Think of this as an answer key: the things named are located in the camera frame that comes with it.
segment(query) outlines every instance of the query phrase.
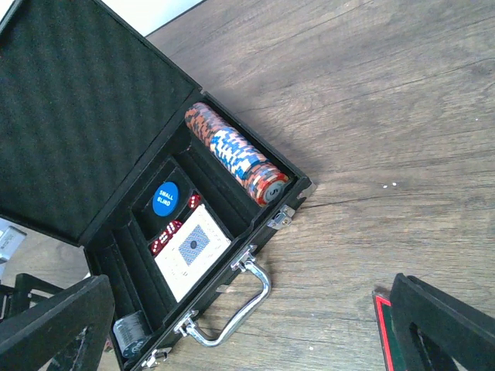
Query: wood grain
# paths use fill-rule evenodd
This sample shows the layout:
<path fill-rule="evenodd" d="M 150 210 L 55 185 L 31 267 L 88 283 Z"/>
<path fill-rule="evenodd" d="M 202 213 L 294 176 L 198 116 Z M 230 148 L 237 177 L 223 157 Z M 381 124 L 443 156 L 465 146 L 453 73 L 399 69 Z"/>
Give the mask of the wood grain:
<path fill-rule="evenodd" d="M 370 295 L 399 272 L 495 316 L 494 33 L 493 0 L 208 0 L 150 35 L 319 184 L 262 251 L 270 298 L 168 369 L 384 369 Z M 34 273 L 84 275 L 78 250 L 30 248 L 49 251 L 22 255 Z M 258 285 L 240 276 L 203 326 Z"/>

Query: blue button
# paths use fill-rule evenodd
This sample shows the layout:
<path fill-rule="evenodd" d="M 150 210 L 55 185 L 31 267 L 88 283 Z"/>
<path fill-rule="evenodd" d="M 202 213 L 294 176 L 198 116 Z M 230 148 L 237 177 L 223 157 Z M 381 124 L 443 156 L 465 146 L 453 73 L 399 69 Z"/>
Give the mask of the blue button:
<path fill-rule="evenodd" d="M 153 211 L 158 216 L 168 216 L 179 201 L 179 189 L 172 182 L 163 183 L 153 196 Z"/>

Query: poker set case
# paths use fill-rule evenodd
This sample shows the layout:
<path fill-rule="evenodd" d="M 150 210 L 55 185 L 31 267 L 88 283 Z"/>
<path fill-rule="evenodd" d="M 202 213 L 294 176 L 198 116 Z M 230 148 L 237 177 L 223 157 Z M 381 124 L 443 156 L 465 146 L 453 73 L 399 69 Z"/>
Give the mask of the poker set case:
<path fill-rule="evenodd" d="M 109 277 L 114 322 L 142 311 L 151 334 L 132 359 L 116 346 L 121 369 L 152 365 L 185 335 L 221 344 L 268 295 L 254 256 L 290 224 L 310 179 L 98 0 L 15 2 L 0 32 L 1 217 L 84 247 L 90 272 Z M 188 129 L 196 102 L 289 177 L 278 198 L 259 206 Z M 165 181 L 180 190 L 176 218 L 196 192 L 232 241 L 180 302 L 149 250 L 169 222 L 150 212 Z M 260 294 L 208 337 L 194 320 L 243 271 Z"/>

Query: case lid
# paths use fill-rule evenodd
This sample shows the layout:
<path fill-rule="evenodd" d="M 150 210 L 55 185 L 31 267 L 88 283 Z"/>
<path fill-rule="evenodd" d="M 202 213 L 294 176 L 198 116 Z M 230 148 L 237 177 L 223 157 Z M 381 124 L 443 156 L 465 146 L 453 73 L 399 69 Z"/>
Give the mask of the case lid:
<path fill-rule="evenodd" d="M 98 0 L 24 0 L 0 27 L 0 214 L 78 244 L 198 86 Z"/>

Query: metal handle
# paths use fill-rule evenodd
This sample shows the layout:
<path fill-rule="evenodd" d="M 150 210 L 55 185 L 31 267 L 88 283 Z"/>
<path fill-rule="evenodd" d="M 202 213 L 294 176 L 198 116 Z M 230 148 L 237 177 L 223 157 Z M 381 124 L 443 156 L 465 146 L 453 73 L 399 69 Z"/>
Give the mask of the metal handle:
<path fill-rule="evenodd" d="M 267 272 L 255 263 L 255 258 L 251 255 L 251 252 L 256 249 L 255 245 L 250 245 L 246 251 L 241 253 L 237 259 L 233 261 L 230 267 L 235 271 L 241 269 L 242 272 L 250 271 L 254 276 L 259 278 L 263 284 L 263 288 L 259 294 L 246 303 L 246 305 L 239 309 L 236 314 L 230 319 L 227 325 L 224 327 L 220 335 L 215 339 L 213 336 L 205 334 L 198 324 L 193 320 L 198 314 L 198 311 L 188 311 L 183 316 L 181 321 L 174 328 L 176 333 L 181 332 L 183 336 L 191 335 L 199 344 L 212 347 L 219 346 L 226 342 L 230 336 L 242 325 L 242 323 L 248 319 L 251 313 L 265 301 L 271 291 L 271 281 Z"/>

